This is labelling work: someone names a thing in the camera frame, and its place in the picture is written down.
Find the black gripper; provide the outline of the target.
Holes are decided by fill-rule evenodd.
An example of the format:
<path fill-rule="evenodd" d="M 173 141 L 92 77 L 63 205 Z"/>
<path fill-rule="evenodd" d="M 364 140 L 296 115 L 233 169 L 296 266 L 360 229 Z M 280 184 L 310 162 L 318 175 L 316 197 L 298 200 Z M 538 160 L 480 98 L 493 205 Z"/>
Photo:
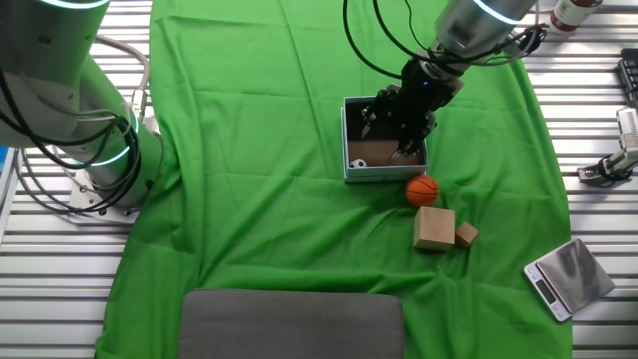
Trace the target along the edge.
<path fill-rule="evenodd" d="M 360 138 L 364 139 L 376 124 L 393 125 L 396 100 L 398 145 L 388 157 L 389 163 L 412 157 L 422 149 L 425 137 L 436 126 L 434 111 L 445 106 L 464 85 L 455 77 L 438 78 L 429 74 L 425 62 L 416 57 L 406 63 L 401 76 L 401 85 L 392 83 L 381 89 L 361 110 L 365 125 Z"/>

